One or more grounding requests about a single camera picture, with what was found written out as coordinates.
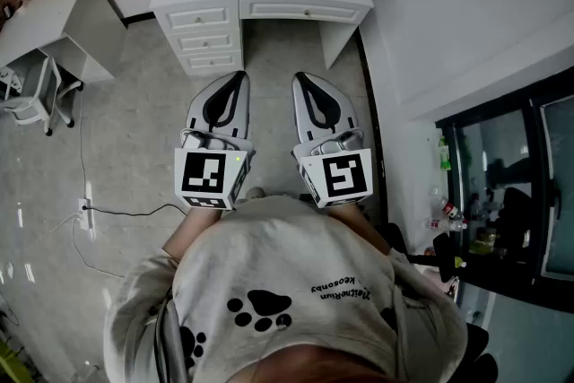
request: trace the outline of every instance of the person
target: person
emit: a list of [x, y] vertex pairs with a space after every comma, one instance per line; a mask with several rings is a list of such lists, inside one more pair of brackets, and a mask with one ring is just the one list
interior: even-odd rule
[[452, 377], [467, 340], [456, 304], [356, 204], [323, 215], [288, 196], [255, 195], [223, 218], [191, 209], [163, 250], [129, 273], [106, 317], [111, 383], [158, 381], [148, 375], [157, 364], [142, 370], [137, 356], [153, 361], [142, 337], [169, 290], [188, 381]]

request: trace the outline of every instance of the black paw print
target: black paw print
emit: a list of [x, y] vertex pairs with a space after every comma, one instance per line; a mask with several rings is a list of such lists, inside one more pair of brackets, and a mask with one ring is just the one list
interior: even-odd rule
[[204, 347], [201, 344], [205, 343], [207, 337], [203, 332], [194, 336], [191, 330], [187, 327], [182, 326], [179, 328], [179, 333], [181, 334], [181, 344], [183, 345], [183, 355], [186, 358], [186, 368], [191, 369], [193, 366], [196, 365], [194, 361], [195, 356], [196, 358], [200, 358], [204, 355]]
[[[291, 297], [286, 295], [277, 295], [268, 291], [249, 291], [248, 299], [253, 306], [253, 310], [263, 317], [273, 316], [283, 313], [291, 306]], [[243, 308], [243, 301], [240, 299], [231, 299], [227, 302], [227, 309], [232, 313], [238, 313]], [[251, 315], [243, 312], [235, 317], [235, 324], [239, 327], [245, 327], [251, 323]], [[265, 332], [271, 325], [273, 320], [270, 318], [260, 318], [255, 323], [255, 330], [257, 332]], [[291, 316], [286, 313], [279, 315], [275, 320], [277, 327], [289, 327], [291, 325]]]

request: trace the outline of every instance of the office chair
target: office chair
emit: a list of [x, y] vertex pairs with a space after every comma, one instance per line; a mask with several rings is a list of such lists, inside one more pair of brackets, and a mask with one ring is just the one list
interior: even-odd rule
[[50, 123], [55, 112], [71, 128], [74, 126], [72, 114], [69, 110], [65, 110], [60, 102], [69, 91], [73, 89], [81, 91], [83, 83], [75, 81], [64, 88], [61, 86], [62, 75], [56, 61], [53, 57], [46, 57], [28, 67], [21, 95], [0, 102], [0, 109], [11, 113], [17, 125], [43, 121], [45, 135], [52, 135]]

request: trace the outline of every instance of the cable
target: cable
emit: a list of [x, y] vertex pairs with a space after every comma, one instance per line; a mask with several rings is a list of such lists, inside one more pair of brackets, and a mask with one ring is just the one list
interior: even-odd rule
[[82, 149], [82, 118], [83, 118], [83, 92], [86, 91], [86, 84], [83, 86], [83, 90], [81, 91], [82, 95], [80, 96], [80, 122], [79, 131], [80, 131], [80, 162], [82, 163], [82, 174], [83, 174], [83, 199], [86, 199], [86, 169], [83, 165], [83, 149]]
[[106, 270], [100, 270], [99, 268], [96, 268], [95, 266], [92, 266], [92, 265], [88, 265], [88, 264], [86, 263], [86, 261], [85, 261], [84, 258], [83, 258], [82, 253], [80, 252], [80, 249], [78, 249], [78, 247], [75, 245], [75, 238], [74, 238], [74, 228], [75, 228], [75, 226], [74, 226], [74, 224], [76, 223], [76, 221], [77, 221], [77, 219], [74, 219], [74, 221], [72, 222], [72, 242], [74, 243], [75, 251], [78, 253], [78, 256], [80, 256], [80, 259], [82, 260], [83, 264], [86, 265], [86, 266], [87, 266], [88, 268], [90, 268], [91, 270], [94, 270], [94, 271], [97, 271], [97, 272], [100, 272], [100, 273], [104, 273], [104, 274], [108, 274], [109, 276], [114, 276], [114, 277], [116, 277], [116, 278], [118, 278], [118, 279], [126, 279], [125, 276], [120, 276], [119, 274], [107, 272]]
[[15, 326], [19, 326], [20, 325], [20, 319], [18, 319], [18, 317], [14, 314], [12, 308], [10, 307], [10, 303], [8, 303], [8, 300], [6, 299], [6, 297], [0, 292], [0, 297], [2, 297], [2, 299], [4, 300], [4, 303], [6, 304], [6, 306], [8, 307], [8, 313], [10, 313], [14, 319], [16, 319], [16, 322], [12, 321], [10, 319], [10, 316], [8, 316], [8, 314], [4, 313], [2, 311], [2, 313], [4, 314], [4, 316], [6, 316], [6, 319], [8, 319], [12, 324], [14, 324]]
[[160, 206], [157, 209], [154, 209], [153, 211], [151, 211], [150, 213], [122, 213], [120, 211], [107, 211], [105, 209], [99, 209], [97, 207], [93, 207], [93, 206], [82, 206], [82, 209], [84, 211], [87, 211], [88, 209], [93, 210], [93, 211], [97, 211], [98, 213], [104, 213], [104, 214], [114, 214], [114, 215], [129, 215], [130, 217], [146, 217], [148, 215], [152, 215], [154, 213], [157, 213], [158, 211], [160, 211], [161, 209], [163, 209], [164, 207], [174, 207], [176, 208], [178, 211], [180, 211], [183, 215], [187, 215], [180, 207], [172, 205], [171, 203], [166, 203], [165, 205]]

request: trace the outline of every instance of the gray floor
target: gray floor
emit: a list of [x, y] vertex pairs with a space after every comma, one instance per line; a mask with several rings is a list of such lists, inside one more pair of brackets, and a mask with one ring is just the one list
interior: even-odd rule
[[[323, 76], [351, 96], [367, 146], [372, 145], [352, 41], [328, 71], [314, 22], [248, 22], [244, 41], [251, 78], [249, 137], [257, 155], [241, 194], [253, 186], [269, 193], [306, 191], [290, 155], [298, 143], [291, 99], [297, 71]], [[211, 80], [184, 74], [155, 20], [128, 28], [117, 79], [89, 85], [83, 93], [83, 161], [94, 205], [132, 213], [180, 205], [173, 193], [173, 149], [189, 102]], [[84, 266], [72, 241], [73, 220], [52, 230], [77, 211], [83, 193], [79, 108], [76, 97], [76, 127], [60, 123], [51, 138], [41, 124], [16, 126], [0, 115], [0, 291], [21, 323], [11, 326], [12, 332], [53, 382], [70, 381], [74, 374], [82, 378], [92, 365], [101, 366], [103, 320], [121, 283]], [[373, 196], [365, 203], [374, 221], [377, 202]], [[124, 274], [161, 247], [181, 214], [96, 213], [94, 220], [92, 233], [75, 224], [77, 247], [87, 264]]]

